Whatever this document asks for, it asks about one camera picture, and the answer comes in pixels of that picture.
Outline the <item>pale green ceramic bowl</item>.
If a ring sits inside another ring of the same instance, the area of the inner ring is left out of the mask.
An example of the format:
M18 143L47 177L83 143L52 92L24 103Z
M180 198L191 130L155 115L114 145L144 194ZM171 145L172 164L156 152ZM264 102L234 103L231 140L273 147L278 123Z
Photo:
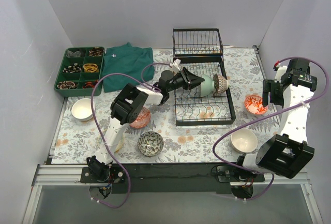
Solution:
M201 77L204 79L203 82L200 84L200 96L201 97L206 97L209 96L210 94L214 93L214 80L207 75L201 75Z

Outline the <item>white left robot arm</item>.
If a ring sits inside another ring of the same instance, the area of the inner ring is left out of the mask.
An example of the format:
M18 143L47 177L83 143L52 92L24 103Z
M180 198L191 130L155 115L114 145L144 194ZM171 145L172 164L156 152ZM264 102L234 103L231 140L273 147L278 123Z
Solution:
M128 83L111 103L109 127L105 133L102 132L95 110L91 107L103 145L92 157L86 159L90 175L100 183L110 179L108 164L117 162L114 157L115 148L124 131L137 119L145 104L162 105L169 99L170 92L179 88L190 90L200 86L202 82L204 82L203 77L196 76L183 67L182 70L173 68L163 71L159 80L153 85L140 81L138 83L142 87L139 88Z

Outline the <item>orange geometric patterned bowl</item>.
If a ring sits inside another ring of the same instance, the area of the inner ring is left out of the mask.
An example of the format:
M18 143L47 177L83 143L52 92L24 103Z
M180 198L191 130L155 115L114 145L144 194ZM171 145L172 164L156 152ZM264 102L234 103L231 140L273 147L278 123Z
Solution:
M149 109L143 107L136 120L132 122L130 126L132 128L139 129L145 127L150 121L151 121L151 113Z

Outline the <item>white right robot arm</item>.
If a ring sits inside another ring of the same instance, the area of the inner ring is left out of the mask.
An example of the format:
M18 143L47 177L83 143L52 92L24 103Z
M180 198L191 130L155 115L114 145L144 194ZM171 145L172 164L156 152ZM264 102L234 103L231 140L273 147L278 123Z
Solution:
M246 181L253 170L274 172L293 178L314 156L314 148L307 144L306 123L311 99L317 88L317 78L310 75L309 61L293 58L286 66L275 67L273 80L263 81L262 105L279 105L284 110L277 134L266 141L256 154L239 156L234 175Z

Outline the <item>brown diamond patterned bowl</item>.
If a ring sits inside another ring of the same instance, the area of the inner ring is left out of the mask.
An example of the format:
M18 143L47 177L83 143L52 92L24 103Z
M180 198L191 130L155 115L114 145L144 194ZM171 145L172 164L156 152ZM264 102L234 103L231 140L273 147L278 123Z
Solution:
M220 74L213 75L213 82L214 82L214 90L213 90L214 96L220 96L221 94L226 92L227 89L229 88L228 80Z

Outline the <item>white bowl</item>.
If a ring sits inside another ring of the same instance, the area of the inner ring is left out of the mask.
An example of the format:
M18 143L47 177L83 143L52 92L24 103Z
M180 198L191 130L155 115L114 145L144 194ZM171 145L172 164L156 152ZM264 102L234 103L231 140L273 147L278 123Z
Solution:
M72 116L79 121L88 121L93 117L92 110L95 111L95 103L90 98L82 98L74 103L71 108Z

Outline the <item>black leaf patterned bowl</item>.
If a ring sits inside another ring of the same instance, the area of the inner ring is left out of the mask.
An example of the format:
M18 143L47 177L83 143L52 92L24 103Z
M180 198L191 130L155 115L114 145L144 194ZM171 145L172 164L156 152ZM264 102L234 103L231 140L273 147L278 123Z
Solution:
M154 131L145 132L138 139L138 150L147 157L154 157L160 154L163 146L162 136Z

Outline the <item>orange floral patterned bowl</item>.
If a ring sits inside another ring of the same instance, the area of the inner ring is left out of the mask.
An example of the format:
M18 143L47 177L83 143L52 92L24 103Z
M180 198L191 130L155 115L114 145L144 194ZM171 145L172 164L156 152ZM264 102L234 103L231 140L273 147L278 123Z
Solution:
M248 95L244 101L246 110L253 115L265 114L268 110L268 106L264 107L262 100L263 98L259 95Z

